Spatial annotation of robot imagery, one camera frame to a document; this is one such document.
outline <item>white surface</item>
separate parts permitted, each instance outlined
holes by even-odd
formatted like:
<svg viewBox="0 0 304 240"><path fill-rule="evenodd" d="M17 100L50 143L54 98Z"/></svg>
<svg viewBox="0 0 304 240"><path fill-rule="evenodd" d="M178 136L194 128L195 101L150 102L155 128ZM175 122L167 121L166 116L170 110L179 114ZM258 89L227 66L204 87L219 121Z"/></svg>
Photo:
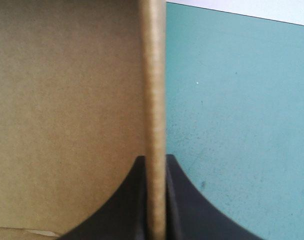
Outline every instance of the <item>white surface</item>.
<svg viewBox="0 0 304 240"><path fill-rule="evenodd" d="M304 0L168 0L167 2L304 25Z"/></svg>

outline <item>dark spot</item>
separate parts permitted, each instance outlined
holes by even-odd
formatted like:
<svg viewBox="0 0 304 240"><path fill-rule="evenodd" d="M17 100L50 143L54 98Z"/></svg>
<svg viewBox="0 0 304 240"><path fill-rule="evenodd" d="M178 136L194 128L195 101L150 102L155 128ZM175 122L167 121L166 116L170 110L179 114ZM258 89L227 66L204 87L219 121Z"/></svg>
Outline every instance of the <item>dark spot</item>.
<svg viewBox="0 0 304 240"><path fill-rule="evenodd" d="M204 190L206 188L206 181L203 181L201 183L201 189Z"/></svg>

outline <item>brown cardboard surface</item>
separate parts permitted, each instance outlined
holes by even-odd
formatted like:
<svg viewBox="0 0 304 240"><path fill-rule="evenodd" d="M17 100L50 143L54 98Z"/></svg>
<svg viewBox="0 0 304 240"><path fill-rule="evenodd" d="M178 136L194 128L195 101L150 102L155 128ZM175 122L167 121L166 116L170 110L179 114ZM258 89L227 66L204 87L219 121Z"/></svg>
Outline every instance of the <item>brown cardboard surface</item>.
<svg viewBox="0 0 304 240"><path fill-rule="evenodd" d="M34 234L23 229L0 228L0 240L54 240L56 237Z"/></svg>
<svg viewBox="0 0 304 240"><path fill-rule="evenodd" d="M64 233L144 154L134 0L0 1L0 227Z"/></svg>

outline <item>cardboard box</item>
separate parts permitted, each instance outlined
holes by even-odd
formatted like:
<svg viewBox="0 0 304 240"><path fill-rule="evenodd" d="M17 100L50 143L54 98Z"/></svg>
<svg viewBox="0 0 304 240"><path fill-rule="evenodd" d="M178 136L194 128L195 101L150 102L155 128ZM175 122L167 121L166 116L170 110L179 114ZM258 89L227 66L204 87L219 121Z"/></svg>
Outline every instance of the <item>cardboard box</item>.
<svg viewBox="0 0 304 240"><path fill-rule="evenodd" d="M138 19L135 0L0 1L0 239L72 229L144 154Z"/></svg>

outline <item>light blue surface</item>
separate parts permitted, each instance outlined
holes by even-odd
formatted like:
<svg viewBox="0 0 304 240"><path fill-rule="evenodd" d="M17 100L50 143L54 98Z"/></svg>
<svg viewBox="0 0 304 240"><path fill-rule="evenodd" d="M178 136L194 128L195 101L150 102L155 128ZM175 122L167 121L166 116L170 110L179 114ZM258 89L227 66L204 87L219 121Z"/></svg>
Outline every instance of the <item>light blue surface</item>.
<svg viewBox="0 0 304 240"><path fill-rule="evenodd" d="M217 208L304 240L304 26L167 4L167 152Z"/></svg>

